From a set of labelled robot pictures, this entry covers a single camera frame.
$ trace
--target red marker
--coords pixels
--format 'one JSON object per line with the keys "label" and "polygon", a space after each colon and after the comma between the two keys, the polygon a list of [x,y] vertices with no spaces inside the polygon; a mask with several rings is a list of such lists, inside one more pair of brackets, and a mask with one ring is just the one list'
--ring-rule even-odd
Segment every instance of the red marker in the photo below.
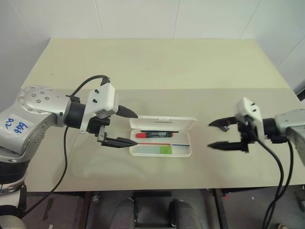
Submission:
{"label": "red marker", "polygon": [[173,132],[150,132],[150,133],[137,133],[137,138],[150,138],[150,137],[172,137]]}

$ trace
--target blue line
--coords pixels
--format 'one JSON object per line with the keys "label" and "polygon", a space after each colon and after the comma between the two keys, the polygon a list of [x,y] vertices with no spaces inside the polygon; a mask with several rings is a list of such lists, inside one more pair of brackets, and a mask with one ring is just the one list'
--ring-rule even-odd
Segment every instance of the blue line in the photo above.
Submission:
{"label": "blue line", "polygon": [[190,146],[190,145],[172,144],[172,146]]}

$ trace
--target white wall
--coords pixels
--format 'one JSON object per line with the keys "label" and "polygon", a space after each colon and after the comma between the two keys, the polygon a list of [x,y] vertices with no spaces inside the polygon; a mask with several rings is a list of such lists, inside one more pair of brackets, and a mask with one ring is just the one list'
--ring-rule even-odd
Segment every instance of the white wall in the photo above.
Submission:
{"label": "white wall", "polygon": [[0,110],[50,37],[255,38],[305,86],[305,0],[0,0]]}

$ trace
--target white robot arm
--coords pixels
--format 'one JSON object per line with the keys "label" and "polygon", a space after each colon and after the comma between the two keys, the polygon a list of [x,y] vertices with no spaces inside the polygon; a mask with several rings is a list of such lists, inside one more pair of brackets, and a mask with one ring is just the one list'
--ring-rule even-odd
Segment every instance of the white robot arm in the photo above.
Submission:
{"label": "white robot arm", "polygon": [[49,87],[35,85],[22,89],[15,103],[0,113],[0,215],[3,203],[10,199],[12,205],[16,202],[10,194],[24,187],[28,164],[50,126],[66,125],[80,129],[82,134],[87,131],[103,146],[121,148],[137,144],[126,138],[107,137],[105,126],[110,124],[111,115],[137,115],[119,105],[107,76],[93,76],[84,83],[96,78],[102,78],[102,83],[89,93],[87,104],[75,97],[81,86],[72,95],[64,96]]}
{"label": "white robot arm", "polygon": [[236,105],[233,117],[217,119],[209,124],[223,131],[229,130],[229,125],[237,124],[241,133],[240,142],[215,142],[209,147],[220,150],[241,150],[249,152],[248,144],[254,143],[256,137],[264,142],[270,139],[272,143],[284,143],[289,139],[294,143],[305,166],[305,109],[297,109],[274,118],[263,119],[259,107],[251,100],[243,98]]}

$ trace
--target table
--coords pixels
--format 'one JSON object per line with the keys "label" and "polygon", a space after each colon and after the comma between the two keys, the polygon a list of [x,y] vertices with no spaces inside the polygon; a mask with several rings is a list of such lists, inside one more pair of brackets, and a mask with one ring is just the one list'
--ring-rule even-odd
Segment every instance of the table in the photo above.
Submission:
{"label": "table", "polygon": [[[100,146],[90,134],[68,131],[69,167],[58,191],[229,188],[275,186],[279,171],[258,144],[250,153],[213,150],[207,144],[238,141],[236,127],[224,133],[207,125],[234,115],[246,96],[263,117],[302,107],[280,73],[254,40],[100,40],[51,39],[22,87],[47,85],[69,94],[86,78],[105,74],[117,89],[120,104],[138,115],[192,116],[193,154],[189,158],[131,156],[128,149]],[[88,92],[79,92],[85,103]],[[110,137],[129,137],[129,120],[113,116]],[[49,191],[64,165],[63,128],[51,127],[28,169],[28,191]],[[267,144],[285,171],[288,146]],[[305,183],[305,167],[295,153],[291,184]]]}

